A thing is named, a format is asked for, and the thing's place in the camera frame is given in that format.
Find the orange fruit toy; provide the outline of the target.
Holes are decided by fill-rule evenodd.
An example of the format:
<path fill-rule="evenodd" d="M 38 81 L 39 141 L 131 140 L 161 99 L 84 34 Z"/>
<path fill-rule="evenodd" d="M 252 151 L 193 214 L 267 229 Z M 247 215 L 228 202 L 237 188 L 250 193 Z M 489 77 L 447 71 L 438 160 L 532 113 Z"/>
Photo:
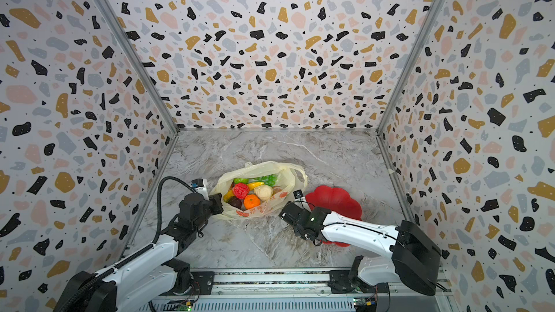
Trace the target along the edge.
<path fill-rule="evenodd" d="M 248 194 L 243 200 L 245 209 L 252 209 L 261 205 L 260 198 L 255 194 Z"/>

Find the green grapes bunch toy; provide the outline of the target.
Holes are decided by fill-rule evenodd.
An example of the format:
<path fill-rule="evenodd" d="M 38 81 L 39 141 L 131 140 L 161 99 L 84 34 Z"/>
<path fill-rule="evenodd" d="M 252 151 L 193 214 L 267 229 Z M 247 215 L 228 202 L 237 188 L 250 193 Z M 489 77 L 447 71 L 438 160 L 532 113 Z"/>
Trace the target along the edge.
<path fill-rule="evenodd" d="M 271 186 L 273 187 L 276 184 L 278 177 L 276 174 L 272 174 L 272 175 L 268 175 L 268 176 L 262 176 L 259 177 L 258 180 L 260 182 L 263 182 L 265 185 Z"/>

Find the red apple toy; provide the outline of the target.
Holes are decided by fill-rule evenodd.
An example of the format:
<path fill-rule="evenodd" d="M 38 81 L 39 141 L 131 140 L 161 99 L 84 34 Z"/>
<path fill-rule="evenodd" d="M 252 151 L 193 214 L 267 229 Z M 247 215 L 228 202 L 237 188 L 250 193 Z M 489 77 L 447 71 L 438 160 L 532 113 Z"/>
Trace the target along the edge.
<path fill-rule="evenodd" d="M 237 199 L 244 200 L 250 193 L 250 188 L 245 183 L 237 183 L 233 188 L 232 192 Z"/>

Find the yellow banana toy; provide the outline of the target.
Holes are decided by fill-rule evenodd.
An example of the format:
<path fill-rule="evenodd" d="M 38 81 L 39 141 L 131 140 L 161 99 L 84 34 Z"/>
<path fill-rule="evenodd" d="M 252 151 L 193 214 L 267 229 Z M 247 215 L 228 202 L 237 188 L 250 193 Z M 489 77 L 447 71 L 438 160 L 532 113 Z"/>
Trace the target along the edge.
<path fill-rule="evenodd" d="M 255 189 L 257 186 L 261 186 L 261 185 L 263 185 L 263 184 L 264 184 L 263 182 L 258 182 L 258 181 L 256 181 L 256 182 L 248 183 L 247 185 L 249 186 L 249 188 L 250 188 L 250 193 L 251 193 L 251 192 L 254 191 L 254 189 Z M 232 188 L 233 188 L 235 185 L 236 185 L 236 184 L 234 184 L 234 185 L 231 187 L 231 189 L 223 196 L 224 202 L 228 202 L 228 200 L 229 200 L 231 197 L 234 196 L 234 194 L 233 194 L 233 192 L 232 192 Z"/>

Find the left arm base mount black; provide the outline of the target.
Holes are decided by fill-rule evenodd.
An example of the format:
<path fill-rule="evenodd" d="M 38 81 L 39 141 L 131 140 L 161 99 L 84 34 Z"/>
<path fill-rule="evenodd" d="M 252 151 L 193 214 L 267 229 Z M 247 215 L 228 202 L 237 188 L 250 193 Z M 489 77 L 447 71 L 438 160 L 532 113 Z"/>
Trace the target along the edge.
<path fill-rule="evenodd" d="M 196 298 L 209 296 L 215 282 L 215 272 L 193 271 L 178 276 L 175 286 L 164 296 L 172 298 Z"/>

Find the lime green bumpy fruit toy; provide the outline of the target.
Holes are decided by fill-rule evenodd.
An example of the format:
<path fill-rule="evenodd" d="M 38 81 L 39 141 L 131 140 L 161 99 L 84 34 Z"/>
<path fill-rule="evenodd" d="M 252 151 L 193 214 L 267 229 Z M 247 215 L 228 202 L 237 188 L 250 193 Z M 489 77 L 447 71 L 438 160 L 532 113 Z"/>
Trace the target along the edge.
<path fill-rule="evenodd" d="M 234 179 L 234 183 L 235 183 L 235 184 L 238 184 L 238 183 L 248 184 L 248 183 L 249 183 L 249 179 L 236 178 L 236 179 Z"/>

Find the beige bun toy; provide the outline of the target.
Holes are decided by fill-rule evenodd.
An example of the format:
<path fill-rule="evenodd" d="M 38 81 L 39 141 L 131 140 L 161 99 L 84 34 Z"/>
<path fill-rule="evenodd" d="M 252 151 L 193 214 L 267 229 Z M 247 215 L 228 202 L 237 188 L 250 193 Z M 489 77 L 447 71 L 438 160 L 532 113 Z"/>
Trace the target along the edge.
<path fill-rule="evenodd" d="M 254 194 L 260 198 L 261 202 L 267 202 L 274 194 L 273 187 L 265 184 L 257 186 L 254 189 Z"/>

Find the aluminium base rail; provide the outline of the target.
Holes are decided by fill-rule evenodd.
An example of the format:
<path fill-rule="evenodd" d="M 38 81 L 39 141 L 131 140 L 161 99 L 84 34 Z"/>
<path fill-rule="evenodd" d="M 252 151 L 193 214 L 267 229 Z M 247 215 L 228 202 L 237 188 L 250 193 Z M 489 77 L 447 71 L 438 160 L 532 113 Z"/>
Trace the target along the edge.
<path fill-rule="evenodd" d="M 329 271 L 347 268 L 206 269 L 215 272 L 209 296 L 172 298 L 163 293 L 135 311 L 457 311 L 449 289 L 425 296 L 386 283 L 388 293 L 334 294 Z"/>

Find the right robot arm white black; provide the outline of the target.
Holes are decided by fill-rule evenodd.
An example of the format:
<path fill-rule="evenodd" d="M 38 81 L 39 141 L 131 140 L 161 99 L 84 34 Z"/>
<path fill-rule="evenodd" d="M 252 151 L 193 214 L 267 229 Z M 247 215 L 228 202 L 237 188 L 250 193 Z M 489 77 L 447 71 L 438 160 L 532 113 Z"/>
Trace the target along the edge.
<path fill-rule="evenodd" d="M 425 296 L 434 296 L 437 289 L 446 290 L 438 283 L 441 250 L 412 222 L 376 225 L 323 207 L 308 210 L 293 202 L 281 210 L 280 218 L 295 235 L 314 245 L 336 242 L 376 254 L 374 258 L 355 259 L 350 279 L 358 285 L 403 283 Z"/>

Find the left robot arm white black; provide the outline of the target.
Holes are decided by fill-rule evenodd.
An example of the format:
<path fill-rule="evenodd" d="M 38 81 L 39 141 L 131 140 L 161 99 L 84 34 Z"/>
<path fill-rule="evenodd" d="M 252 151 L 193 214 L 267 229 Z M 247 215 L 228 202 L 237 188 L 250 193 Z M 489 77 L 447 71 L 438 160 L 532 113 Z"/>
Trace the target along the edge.
<path fill-rule="evenodd" d="M 55 311 L 135 311 L 162 293 L 191 286 L 190 265 L 177 259 L 197 238 L 213 215 L 223 212 L 220 193 L 185 196 L 179 213 L 160 231 L 156 242 L 94 273 L 78 272 Z"/>

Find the cream plastic bag orange print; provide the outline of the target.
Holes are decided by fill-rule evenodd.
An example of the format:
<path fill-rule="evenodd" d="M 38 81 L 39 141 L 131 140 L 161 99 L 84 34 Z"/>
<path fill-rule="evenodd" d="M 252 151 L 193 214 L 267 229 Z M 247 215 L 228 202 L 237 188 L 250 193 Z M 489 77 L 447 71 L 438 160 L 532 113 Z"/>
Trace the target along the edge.
<path fill-rule="evenodd" d="M 222 196 L 220 218 L 246 220 L 279 211 L 293 201 L 293 192 L 303 192 L 307 186 L 301 166 L 267 161 L 223 174 L 211 193 Z"/>

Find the red flower-shaped plate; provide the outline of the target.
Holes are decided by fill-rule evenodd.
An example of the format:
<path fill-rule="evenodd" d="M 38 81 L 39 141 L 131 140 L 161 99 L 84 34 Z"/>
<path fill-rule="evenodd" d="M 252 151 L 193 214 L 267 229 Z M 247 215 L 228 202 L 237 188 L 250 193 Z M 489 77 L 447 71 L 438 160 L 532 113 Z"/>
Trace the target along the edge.
<path fill-rule="evenodd" d="M 361 205 L 345 189 L 339 187 L 318 186 L 305 196 L 305 200 L 310 210 L 323 207 L 355 220 L 361 220 L 363 214 Z"/>

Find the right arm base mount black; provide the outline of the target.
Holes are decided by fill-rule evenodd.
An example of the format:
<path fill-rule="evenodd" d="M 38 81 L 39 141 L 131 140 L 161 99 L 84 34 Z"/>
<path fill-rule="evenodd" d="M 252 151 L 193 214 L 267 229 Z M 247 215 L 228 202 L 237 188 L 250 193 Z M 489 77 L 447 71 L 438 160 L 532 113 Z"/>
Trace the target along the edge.
<path fill-rule="evenodd" d="M 351 274 L 349 270 L 331 270 L 329 276 L 328 287 L 334 294 L 366 293 L 374 295 L 375 293 L 389 292 L 388 284 L 369 285 L 357 278 L 355 274 Z"/>

